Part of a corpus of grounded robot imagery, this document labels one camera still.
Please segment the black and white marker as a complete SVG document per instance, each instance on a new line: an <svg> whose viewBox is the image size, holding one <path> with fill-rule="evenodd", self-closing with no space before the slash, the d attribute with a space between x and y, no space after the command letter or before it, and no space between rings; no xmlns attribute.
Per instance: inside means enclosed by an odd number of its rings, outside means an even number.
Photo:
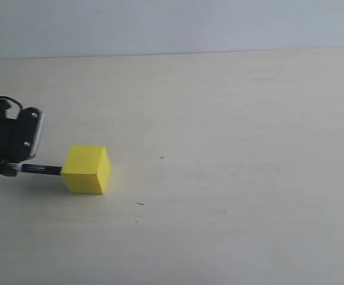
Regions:
<svg viewBox="0 0 344 285"><path fill-rule="evenodd" d="M8 166L16 172L61 176L62 167L28 163L9 163Z"/></svg>

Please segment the yellow foam cube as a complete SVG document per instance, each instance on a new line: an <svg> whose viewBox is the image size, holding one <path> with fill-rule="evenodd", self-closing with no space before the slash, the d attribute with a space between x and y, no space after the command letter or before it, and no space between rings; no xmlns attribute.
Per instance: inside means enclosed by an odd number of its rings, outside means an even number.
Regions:
<svg viewBox="0 0 344 285"><path fill-rule="evenodd" d="M106 191L110 171L105 146L74 145L62 165L61 176L72 193L102 195Z"/></svg>

